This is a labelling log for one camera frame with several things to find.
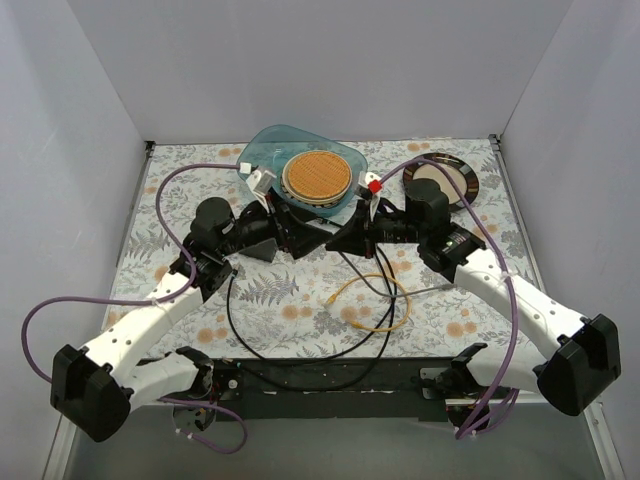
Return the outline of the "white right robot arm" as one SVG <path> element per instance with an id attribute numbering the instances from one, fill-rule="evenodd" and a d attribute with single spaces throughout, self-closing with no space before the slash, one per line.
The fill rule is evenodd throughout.
<path id="1" fill-rule="evenodd" d="M 588 318 L 551 299 L 517 274 L 469 230 L 452 222 L 449 199 L 429 179 L 410 181 L 405 208 L 372 213 L 361 199 L 329 251 L 370 258 L 378 244 L 414 244 L 424 265 L 511 321 L 539 355 L 492 354 L 475 344 L 458 354 L 434 387 L 475 397 L 491 384 L 541 394 L 576 416 L 621 374 L 618 330 L 608 317 Z"/>

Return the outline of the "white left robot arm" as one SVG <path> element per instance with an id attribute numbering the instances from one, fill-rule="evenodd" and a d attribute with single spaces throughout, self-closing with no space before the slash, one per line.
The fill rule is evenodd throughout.
<path id="1" fill-rule="evenodd" d="M 102 442 L 150 401 L 173 393 L 205 398 L 213 386 L 206 355 L 185 347 L 148 364 L 141 362 L 143 356 L 224 284 L 232 273 L 228 256 L 249 252 L 271 260 L 282 250 L 299 259 L 330 237 L 276 200 L 254 201 L 239 216 L 223 198 L 202 201 L 183 252 L 143 305 L 83 347 L 66 345 L 56 353 L 51 405 L 92 440 Z"/>

